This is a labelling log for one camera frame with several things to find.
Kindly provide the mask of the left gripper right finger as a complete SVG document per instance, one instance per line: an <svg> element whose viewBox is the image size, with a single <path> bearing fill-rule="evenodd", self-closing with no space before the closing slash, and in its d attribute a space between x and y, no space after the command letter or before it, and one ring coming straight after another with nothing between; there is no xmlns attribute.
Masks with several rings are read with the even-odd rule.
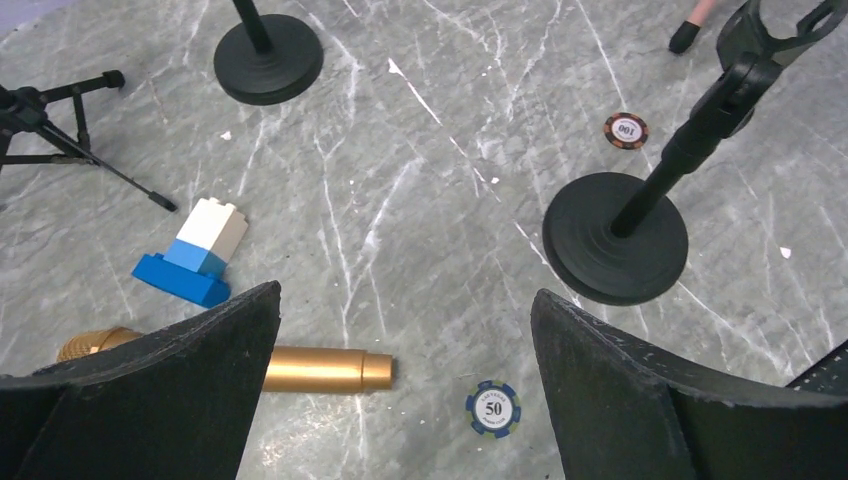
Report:
<svg viewBox="0 0 848 480"><path fill-rule="evenodd" d="M847 395L694 363L535 296L531 330L569 479L843 479Z"/></svg>

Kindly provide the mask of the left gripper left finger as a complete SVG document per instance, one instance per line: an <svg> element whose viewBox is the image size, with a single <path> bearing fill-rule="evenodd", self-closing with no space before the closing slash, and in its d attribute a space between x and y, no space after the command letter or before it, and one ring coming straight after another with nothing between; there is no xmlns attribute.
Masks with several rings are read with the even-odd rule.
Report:
<svg viewBox="0 0 848 480"><path fill-rule="evenodd" d="M280 325L280 284L122 345L1 379L5 479L233 479Z"/></svg>

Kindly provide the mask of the gold microphone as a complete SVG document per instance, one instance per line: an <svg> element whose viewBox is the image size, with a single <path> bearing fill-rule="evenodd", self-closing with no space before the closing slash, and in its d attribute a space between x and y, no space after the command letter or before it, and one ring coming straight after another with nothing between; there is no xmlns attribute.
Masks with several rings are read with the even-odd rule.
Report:
<svg viewBox="0 0 848 480"><path fill-rule="evenodd" d="M140 336L139 332L124 327L85 332L70 338L59 349L56 360L69 361L108 350ZM318 394L390 390L395 366L392 356L366 350L277 345L267 367L263 390Z"/></svg>

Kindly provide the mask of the black round-base mic stand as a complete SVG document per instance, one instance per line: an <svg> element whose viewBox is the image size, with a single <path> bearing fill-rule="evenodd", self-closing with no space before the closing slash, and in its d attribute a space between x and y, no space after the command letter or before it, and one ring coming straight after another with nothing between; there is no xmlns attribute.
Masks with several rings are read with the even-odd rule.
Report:
<svg viewBox="0 0 848 480"><path fill-rule="evenodd" d="M641 304L669 290L685 267L688 234L668 192L741 130L783 70L846 15L846 2L822 1L798 21L795 35L776 38L761 19L759 2L740 6L716 42L721 75L651 174L594 173L555 195L542 239L557 276L578 294L614 306Z"/></svg>

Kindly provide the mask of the black tripod shock-mount stand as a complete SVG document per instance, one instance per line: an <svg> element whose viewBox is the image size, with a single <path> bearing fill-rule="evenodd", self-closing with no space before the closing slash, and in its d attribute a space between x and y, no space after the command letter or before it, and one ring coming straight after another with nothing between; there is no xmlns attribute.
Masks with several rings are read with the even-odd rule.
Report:
<svg viewBox="0 0 848 480"><path fill-rule="evenodd" d="M94 165L127 182L144 193L148 199L169 212L178 207L165 196L149 190L120 172L91 151L90 135L84 111L83 95L101 89L120 89L125 77L118 70L110 70L96 78L75 82L49 90L24 86L13 90L1 89L1 165L79 164ZM47 106L70 99L73 103L77 136L71 137L48 117ZM11 155L9 148L13 137L20 133L33 133L58 149L56 153L42 155Z"/></svg>

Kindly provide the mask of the black round-base clip stand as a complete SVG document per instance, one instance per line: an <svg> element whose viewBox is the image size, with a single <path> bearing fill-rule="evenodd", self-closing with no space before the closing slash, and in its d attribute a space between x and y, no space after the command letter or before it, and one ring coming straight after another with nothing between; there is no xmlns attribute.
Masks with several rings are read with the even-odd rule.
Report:
<svg viewBox="0 0 848 480"><path fill-rule="evenodd" d="M223 91L240 103L267 106L307 90L324 61L316 32L289 15L261 15L251 0L233 4L241 23L224 35L213 58Z"/></svg>

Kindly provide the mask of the pink music stand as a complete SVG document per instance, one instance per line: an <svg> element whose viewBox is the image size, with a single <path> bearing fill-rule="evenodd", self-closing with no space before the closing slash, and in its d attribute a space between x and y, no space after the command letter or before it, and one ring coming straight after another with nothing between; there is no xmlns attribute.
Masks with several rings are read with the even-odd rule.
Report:
<svg viewBox="0 0 848 480"><path fill-rule="evenodd" d="M675 55L683 54L693 45L716 3L717 0L698 0L696 2L692 12L680 24L669 41L668 50L671 53Z"/></svg>

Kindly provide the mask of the blue white poker chip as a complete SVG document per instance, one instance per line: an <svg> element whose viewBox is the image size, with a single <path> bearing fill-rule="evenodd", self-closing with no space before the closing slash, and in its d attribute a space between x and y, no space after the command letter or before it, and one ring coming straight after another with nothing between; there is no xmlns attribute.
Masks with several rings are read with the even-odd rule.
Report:
<svg viewBox="0 0 848 480"><path fill-rule="evenodd" d="M470 428L480 436L493 439L512 434L522 418L517 392L499 380L478 383L466 397L464 409Z"/></svg>

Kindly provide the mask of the blue white block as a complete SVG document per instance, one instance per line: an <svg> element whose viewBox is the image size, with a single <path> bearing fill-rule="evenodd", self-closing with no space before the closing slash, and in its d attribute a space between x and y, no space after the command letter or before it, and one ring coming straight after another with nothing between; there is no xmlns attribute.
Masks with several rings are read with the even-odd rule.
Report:
<svg viewBox="0 0 848 480"><path fill-rule="evenodd" d="M145 254L132 276L147 285L204 308L229 299L224 272L248 228L232 203L201 198L163 253Z"/></svg>

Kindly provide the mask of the brown poker chip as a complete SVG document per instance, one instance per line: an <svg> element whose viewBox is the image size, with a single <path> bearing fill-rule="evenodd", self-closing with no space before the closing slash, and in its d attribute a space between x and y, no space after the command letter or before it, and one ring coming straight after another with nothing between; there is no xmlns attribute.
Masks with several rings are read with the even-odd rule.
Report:
<svg viewBox="0 0 848 480"><path fill-rule="evenodd" d="M603 133L607 141L616 148L637 150L645 145L650 130L646 122L638 115L629 112L616 112L603 124Z"/></svg>

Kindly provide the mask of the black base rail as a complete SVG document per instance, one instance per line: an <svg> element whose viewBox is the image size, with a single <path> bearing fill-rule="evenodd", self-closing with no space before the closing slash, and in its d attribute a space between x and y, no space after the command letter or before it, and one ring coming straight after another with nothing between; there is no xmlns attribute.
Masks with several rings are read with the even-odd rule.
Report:
<svg viewBox="0 0 848 480"><path fill-rule="evenodd" d="M786 387L796 391L807 391L837 396L846 396L847 344L843 342L830 353L809 367Z"/></svg>

